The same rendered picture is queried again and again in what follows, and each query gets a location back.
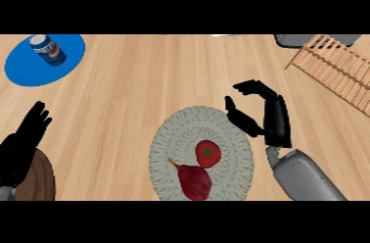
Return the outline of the red tomato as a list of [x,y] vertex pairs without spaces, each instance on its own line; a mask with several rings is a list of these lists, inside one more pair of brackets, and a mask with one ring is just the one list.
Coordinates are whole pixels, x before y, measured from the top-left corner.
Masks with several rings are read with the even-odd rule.
[[198,164],[210,169],[222,160],[222,149],[211,140],[203,140],[195,147]]

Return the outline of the wooden tiered shelf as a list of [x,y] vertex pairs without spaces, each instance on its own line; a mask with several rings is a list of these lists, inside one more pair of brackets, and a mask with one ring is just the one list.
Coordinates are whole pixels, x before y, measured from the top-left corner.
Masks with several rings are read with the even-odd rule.
[[329,35],[316,34],[294,56],[291,66],[370,118],[370,58]]

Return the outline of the round brown wooden board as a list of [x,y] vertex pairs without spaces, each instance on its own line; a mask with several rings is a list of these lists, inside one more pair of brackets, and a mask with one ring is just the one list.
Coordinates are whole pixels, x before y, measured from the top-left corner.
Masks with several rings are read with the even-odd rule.
[[17,200],[54,201],[55,195],[55,175],[51,160],[43,151],[36,150],[27,178],[17,188]]

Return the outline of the blue soda can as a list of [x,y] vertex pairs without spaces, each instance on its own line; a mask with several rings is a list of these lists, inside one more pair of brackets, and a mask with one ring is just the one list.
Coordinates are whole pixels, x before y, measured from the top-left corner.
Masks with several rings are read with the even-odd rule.
[[30,44],[39,56],[52,66],[60,66],[66,62],[67,55],[49,35],[35,34],[30,37]]

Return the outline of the dark red pear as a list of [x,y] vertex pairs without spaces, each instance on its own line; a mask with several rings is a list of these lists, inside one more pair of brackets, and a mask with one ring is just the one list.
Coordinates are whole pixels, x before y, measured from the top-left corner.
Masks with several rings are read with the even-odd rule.
[[207,170],[200,166],[179,165],[173,159],[170,159],[170,163],[178,169],[181,185],[186,197],[192,201],[207,200],[213,186]]

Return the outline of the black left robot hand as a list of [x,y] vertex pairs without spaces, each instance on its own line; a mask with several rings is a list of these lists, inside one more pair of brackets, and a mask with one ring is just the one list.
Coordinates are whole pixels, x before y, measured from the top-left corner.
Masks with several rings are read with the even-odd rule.
[[0,187],[17,188],[24,182],[51,122],[49,110],[45,103],[38,101],[17,132],[0,143]]

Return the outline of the round grey woven placemat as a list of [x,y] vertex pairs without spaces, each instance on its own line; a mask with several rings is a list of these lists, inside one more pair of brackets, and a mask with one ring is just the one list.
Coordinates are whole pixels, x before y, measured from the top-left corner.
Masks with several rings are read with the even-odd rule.
[[170,163],[203,167],[211,178],[210,201],[244,201],[253,187],[256,162],[247,133],[223,111],[188,107],[164,121],[153,140],[150,171],[164,201],[188,201],[179,171]]

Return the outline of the grey flat appliance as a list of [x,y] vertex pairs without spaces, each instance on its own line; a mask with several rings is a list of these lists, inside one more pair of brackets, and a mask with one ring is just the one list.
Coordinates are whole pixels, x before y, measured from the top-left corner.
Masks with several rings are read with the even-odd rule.
[[[275,34],[276,43],[285,48],[301,48],[312,38],[313,34]],[[332,34],[332,38],[352,46],[360,38],[360,34]]]

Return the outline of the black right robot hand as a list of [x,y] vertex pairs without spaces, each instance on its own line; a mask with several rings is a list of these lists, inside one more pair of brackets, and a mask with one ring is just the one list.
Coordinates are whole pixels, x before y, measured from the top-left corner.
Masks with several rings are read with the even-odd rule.
[[225,97],[228,118],[231,123],[251,136],[265,136],[268,146],[293,147],[291,122],[284,96],[279,95],[260,80],[248,80],[234,85],[244,95],[257,94],[265,100],[263,126],[237,108],[231,96]]

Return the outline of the round blue plate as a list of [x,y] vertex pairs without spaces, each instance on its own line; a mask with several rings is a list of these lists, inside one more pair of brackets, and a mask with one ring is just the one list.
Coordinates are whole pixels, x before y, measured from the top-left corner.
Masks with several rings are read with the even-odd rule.
[[32,48],[30,37],[14,48],[5,63],[10,80],[27,87],[48,85],[64,78],[77,68],[86,52],[86,42],[80,34],[48,34],[67,60],[60,66],[52,66]]

